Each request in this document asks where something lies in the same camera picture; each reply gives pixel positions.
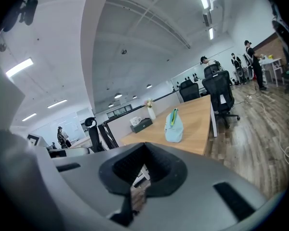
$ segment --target black office chair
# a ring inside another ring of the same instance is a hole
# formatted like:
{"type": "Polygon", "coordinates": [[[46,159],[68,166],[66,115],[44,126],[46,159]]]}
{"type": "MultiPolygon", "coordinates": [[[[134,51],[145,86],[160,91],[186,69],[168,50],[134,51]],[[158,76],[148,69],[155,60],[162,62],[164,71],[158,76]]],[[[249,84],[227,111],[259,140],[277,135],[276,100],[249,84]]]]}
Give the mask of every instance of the black office chair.
{"type": "Polygon", "coordinates": [[[204,78],[214,75],[218,71],[220,71],[218,65],[216,64],[209,65],[204,69],[204,78]]]}
{"type": "Polygon", "coordinates": [[[215,114],[216,118],[222,118],[225,122],[226,128],[229,128],[229,124],[226,117],[236,117],[240,119],[238,115],[231,115],[229,112],[235,103],[235,99],[232,96],[232,92],[229,84],[229,73],[228,71],[219,71],[215,75],[211,75],[202,80],[204,88],[208,94],[211,95],[211,103],[214,111],[218,111],[215,114]]]}
{"type": "Polygon", "coordinates": [[[184,102],[200,98],[198,84],[193,83],[190,79],[182,82],[180,87],[179,92],[184,102]]]}
{"type": "Polygon", "coordinates": [[[104,151],[104,147],[102,146],[102,143],[100,142],[100,138],[98,136],[98,130],[97,130],[97,123],[94,117],[89,117],[85,120],[85,126],[91,127],[89,128],[89,136],[92,142],[92,150],[94,153],[96,152],[102,152],[104,151]]]}

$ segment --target ceiling track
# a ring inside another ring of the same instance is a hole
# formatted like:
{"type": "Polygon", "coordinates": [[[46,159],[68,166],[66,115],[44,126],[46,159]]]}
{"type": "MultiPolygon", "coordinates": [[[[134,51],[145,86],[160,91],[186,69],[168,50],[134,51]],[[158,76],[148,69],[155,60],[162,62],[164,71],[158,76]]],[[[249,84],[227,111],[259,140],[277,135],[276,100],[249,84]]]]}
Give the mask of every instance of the ceiling track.
{"type": "Polygon", "coordinates": [[[154,13],[151,10],[148,10],[148,8],[132,0],[106,0],[106,3],[116,5],[124,9],[128,9],[139,15],[144,15],[144,17],[146,17],[149,21],[154,22],[155,24],[157,24],[158,26],[169,32],[171,35],[173,35],[186,48],[188,49],[191,48],[189,43],[172,26],[170,26],[166,21],[164,21],[162,18],[156,15],[156,13],[154,13]]]}

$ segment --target mug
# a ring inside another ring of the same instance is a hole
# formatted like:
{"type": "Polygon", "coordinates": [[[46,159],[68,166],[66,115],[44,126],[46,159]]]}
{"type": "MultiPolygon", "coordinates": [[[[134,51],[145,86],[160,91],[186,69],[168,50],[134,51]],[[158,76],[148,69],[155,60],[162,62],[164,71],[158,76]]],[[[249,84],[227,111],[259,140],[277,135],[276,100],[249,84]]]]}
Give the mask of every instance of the mug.
{"type": "Polygon", "coordinates": [[[134,117],[130,120],[130,122],[135,127],[141,122],[141,120],[141,117],[134,117]]]}

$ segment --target tissue box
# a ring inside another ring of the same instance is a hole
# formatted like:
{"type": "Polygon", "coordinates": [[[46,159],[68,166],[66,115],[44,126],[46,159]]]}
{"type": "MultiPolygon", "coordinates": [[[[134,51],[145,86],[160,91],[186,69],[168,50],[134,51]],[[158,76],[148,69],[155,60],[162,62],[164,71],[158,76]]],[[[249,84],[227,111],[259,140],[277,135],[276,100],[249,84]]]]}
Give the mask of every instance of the tissue box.
{"type": "Polygon", "coordinates": [[[150,118],[143,119],[137,126],[131,126],[131,130],[134,133],[138,133],[141,130],[145,129],[146,127],[150,126],[152,123],[152,120],[150,118]]]}

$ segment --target vase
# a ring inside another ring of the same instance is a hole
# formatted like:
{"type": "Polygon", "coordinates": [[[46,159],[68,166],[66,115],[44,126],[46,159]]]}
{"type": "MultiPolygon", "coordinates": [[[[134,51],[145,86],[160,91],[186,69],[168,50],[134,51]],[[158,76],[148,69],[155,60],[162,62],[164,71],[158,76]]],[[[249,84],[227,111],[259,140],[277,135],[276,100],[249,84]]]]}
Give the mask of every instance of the vase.
{"type": "Polygon", "coordinates": [[[149,112],[151,120],[154,120],[156,118],[156,116],[155,116],[153,108],[148,107],[148,112],[149,112]]]}

